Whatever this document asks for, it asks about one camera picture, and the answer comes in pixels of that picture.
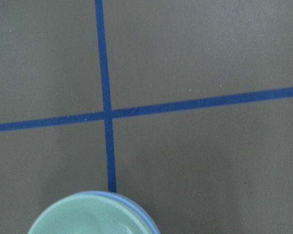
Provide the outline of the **blue bowl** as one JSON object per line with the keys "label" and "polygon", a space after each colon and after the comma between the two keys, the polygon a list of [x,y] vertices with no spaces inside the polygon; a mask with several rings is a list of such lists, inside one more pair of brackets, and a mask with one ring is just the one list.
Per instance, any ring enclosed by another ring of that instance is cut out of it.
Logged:
{"label": "blue bowl", "polygon": [[106,191],[82,191],[73,194],[72,196],[75,195],[99,195],[103,197],[107,197],[109,199],[118,201],[122,203],[123,205],[127,206],[130,208],[132,211],[134,211],[150,228],[152,234],[160,234],[160,230],[157,227],[156,223],[154,220],[151,218],[151,216],[136,202],[133,200],[129,199],[126,196],[120,195],[118,193],[113,193],[113,192],[106,192]]}

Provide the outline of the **green bowl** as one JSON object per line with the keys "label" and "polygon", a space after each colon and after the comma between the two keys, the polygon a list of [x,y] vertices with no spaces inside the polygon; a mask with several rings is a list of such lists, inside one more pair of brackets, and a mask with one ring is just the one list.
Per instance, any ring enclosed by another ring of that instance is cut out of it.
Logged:
{"label": "green bowl", "polygon": [[128,205],[101,195],[71,195],[49,206],[30,234],[152,234]]}

